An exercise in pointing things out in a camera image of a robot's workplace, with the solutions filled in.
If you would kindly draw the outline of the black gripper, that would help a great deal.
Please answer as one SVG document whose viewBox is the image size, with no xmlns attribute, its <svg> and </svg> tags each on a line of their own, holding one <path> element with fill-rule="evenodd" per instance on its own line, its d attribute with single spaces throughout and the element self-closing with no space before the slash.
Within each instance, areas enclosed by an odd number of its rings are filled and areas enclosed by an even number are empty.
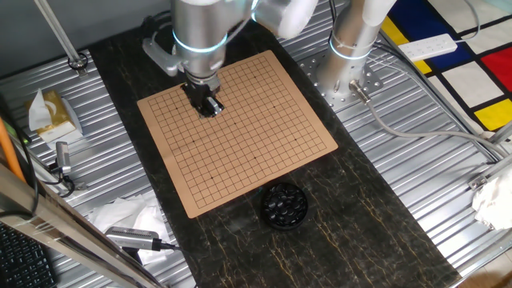
<svg viewBox="0 0 512 288">
<path fill-rule="evenodd" d="M 216 94 L 220 91 L 220 86 L 213 90 L 207 84 L 195 84 L 186 82 L 182 85 L 190 104 L 203 118 L 215 117 L 224 110 L 223 104 L 216 99 Z"/>
</svg>

